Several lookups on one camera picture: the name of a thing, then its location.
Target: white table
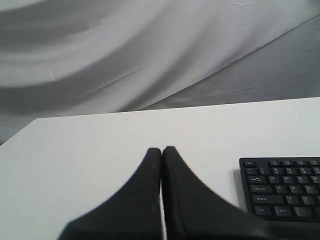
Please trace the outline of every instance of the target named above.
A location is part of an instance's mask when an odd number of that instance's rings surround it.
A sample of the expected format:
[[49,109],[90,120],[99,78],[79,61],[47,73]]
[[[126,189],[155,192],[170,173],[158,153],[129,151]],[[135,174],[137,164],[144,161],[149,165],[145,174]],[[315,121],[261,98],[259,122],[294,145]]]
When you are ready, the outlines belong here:
[[320,98],[37,119],[0,147],[0,239],[56,239],[149,147],[176,146],[205,184],[243,206],[239,158],[320,156],[319,123]]

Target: white backdrop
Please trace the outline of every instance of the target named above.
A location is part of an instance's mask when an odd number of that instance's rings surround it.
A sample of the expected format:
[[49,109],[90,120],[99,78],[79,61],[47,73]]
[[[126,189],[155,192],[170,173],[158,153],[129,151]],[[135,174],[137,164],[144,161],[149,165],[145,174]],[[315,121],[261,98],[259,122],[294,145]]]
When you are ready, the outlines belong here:
[[35,118],[146,108],[318,14],[318,0],[0,0],[0,142]]

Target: black keyboard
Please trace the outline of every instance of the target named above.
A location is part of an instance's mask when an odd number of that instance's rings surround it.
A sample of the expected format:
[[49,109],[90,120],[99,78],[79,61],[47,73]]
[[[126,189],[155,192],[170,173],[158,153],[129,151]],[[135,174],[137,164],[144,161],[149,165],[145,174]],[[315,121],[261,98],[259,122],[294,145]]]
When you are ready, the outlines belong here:
[[320,222],[320,157],[239,161],[249,213],[271,221]]

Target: shift key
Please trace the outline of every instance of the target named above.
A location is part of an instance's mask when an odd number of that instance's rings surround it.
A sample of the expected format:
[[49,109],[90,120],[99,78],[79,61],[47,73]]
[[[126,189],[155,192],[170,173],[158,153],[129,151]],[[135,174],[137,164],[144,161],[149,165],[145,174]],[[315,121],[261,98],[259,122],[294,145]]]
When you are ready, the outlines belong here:
[[264,176],[249,176],[248,181],[251,184],[265,184],[266,178]]
[[283,204],[284,200],[280,195],[253,195],[255,204]]

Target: ctrl key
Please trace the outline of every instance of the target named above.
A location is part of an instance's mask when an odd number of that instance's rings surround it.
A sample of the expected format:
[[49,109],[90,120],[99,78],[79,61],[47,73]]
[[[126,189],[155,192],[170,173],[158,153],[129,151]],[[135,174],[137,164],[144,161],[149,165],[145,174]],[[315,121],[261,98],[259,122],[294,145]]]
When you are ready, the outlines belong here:
[[271,216],[270,207],[268,206],[255,206],[254,211],[259,216]]

